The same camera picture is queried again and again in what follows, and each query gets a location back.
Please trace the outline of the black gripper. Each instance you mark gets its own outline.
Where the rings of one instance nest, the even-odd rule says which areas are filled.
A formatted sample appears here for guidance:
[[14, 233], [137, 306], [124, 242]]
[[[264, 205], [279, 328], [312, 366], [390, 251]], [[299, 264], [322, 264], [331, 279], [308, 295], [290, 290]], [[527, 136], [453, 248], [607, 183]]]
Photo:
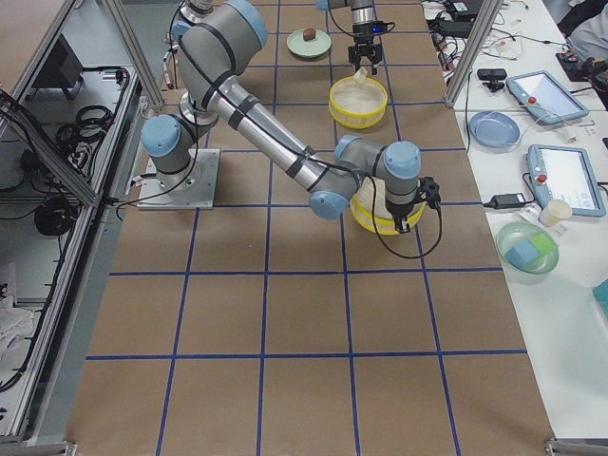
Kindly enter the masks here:
[[391, 201], [386, 201], [385, 207], [392, 217], [395, 231], [399, 234], [409, 233], [410, 225], [408, 222], [408, 216], [411, 213], [411, 204], [397, 204]]
[[370, 61], [371, 74], [376, 75], [378, 66], [383, 60], [383, 47], [374, 42], [376, 37], [371, 33], [371, 22], [363, 24], [353, 24], [352, 34], [354, 44], [348, 47], [349, 62], [358, 71], [361, 67], [361, 60], [366, 57]]

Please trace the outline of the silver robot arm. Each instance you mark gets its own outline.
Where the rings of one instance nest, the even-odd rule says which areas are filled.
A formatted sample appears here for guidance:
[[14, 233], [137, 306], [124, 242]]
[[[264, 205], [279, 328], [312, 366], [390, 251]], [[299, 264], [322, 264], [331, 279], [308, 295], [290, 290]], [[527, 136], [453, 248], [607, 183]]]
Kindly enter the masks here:
[[[350, 36], [353, 44], [348, 47], [349, 62], [358, 71], [363, 57], [370, 61], [371, 74], [377, 74], [378, 65], [383, 60], [383, 47], [375, 38], [390, 31], [393, 23], [380, 21], [376, 17], [374, 5], [369, 0], [316, 0], [318, 10], [327, 11], [334, 25]], [[351, 11], [351, 32], [341, 28], [333, 18], [333, 10], [348, 8]]]
[[371, 176], [385, 184], [385, 207], [399, 233], [409, 231], [409, 214], [422, 202], [420, 151], [412, 142], [381, 145], [343, 136], [332, 164], [317, 160], [297, 138], [238, 81], [267, 42], [267, 29], [247, 1], [227, 1], [178, 39], [185, 101], [226, 121], [309, 193], [309, 205], [323, 219], [338, 218]]

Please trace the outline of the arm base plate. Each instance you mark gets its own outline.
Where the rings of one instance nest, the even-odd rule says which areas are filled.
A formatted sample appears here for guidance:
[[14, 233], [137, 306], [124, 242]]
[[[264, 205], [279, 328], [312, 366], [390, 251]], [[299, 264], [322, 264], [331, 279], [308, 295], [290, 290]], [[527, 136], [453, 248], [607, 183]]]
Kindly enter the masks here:
[[175, 175], [158, 173], [151, 158], [146, 173], [153, 174], [142, 181], [137, 207], [148, 210], [211, 210], [214, 207], [220, 151], [218, 149], [189, 150], [191, 161]]

